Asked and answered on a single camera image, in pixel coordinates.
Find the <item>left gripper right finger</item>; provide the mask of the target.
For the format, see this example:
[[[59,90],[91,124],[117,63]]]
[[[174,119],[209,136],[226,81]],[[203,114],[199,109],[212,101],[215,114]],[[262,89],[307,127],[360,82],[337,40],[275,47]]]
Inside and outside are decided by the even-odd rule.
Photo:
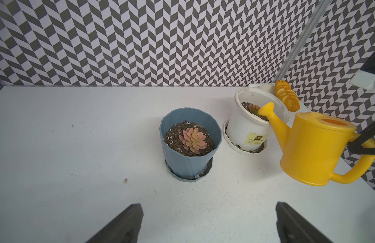
[[[276,204],[276,214],[281,243],[332,243],[286,202]]]

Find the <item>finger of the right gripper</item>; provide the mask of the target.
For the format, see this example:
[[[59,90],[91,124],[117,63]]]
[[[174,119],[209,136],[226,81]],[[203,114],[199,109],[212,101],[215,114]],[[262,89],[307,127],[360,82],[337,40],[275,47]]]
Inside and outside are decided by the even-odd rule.
[[[364,129],[360,136],[354,141],[349,142],[347,149],[357,155],[374,155],[375,147],[366,147],[366,142],[375,136],[375,121],[373,121],[366,129]]]

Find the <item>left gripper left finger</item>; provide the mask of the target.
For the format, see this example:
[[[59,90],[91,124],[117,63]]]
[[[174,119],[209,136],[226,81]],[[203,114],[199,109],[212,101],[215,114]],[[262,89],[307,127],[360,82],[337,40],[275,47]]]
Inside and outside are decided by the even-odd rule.
[[[143,217],[141,204],[131,204],[87,243],[136,243]]]

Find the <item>yellow plastic watering can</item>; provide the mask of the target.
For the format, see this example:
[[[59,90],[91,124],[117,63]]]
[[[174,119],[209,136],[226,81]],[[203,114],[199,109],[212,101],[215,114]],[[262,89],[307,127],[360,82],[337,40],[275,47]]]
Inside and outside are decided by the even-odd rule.
[[[300,112],[289,127],[274,113],[274,103],[264,105],[258,113],[269,119],[283,156],[280,167],[290,177],[313,186],[329,181],[349,184],[359,179],[372,165],[375,155],[362,155],[345,175],[334,169],[348,143],[359,134],[349,121],[317,112]]]

